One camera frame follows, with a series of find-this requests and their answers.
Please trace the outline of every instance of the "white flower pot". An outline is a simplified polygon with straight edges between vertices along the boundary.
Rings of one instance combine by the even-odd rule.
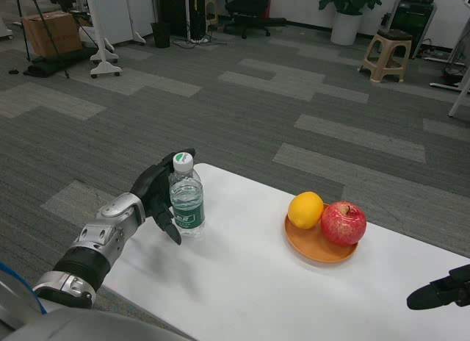
[[[331,32],[331,42],[343,46],[354,44],[355,36],[361,25],[361,19],[362,15],[346,15],[336,12],[335,24]]]

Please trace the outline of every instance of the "plastic stool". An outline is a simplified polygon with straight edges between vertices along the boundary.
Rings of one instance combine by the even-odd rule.
[[[385,75],[390,74],[398,75],[401,82],[405,81],[412,39],[413,36],[401,30],[379,30],[369,44],[363,64],[358,70],[361,71],[362,68],[369,69],[371,72],[370,79],[373,82],[381,82]],[[370,57],[376,42],[382,44],[382,51],[379,57]],[[399,46],[406,49],[402,64],[394,59],[395,49]]]

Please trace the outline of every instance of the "office chair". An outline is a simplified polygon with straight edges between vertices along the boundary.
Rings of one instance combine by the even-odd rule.
[[[264,25],[262,15],[267,9],[269,0],[225,0],[225,8],[230,13],[234,22],[226,24],[223,31],[227,32],[228,27],[241,26],[242,38],[247,38],[247,28],[254,27],[263,29],[266,36],[270,36],[270,31]]]

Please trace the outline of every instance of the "apple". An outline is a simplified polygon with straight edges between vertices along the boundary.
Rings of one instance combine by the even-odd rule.
[[[354,204],[338,201],[325,209],[320,218],[323,235],[337,245],[353,245],[366,232],[366,216]]]

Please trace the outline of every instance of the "lemon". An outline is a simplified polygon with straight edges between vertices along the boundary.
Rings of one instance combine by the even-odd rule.
[[[314,192],[299,194],[289,205],[287,216],[299,229],[311,229],[323,212],[323,200]]]

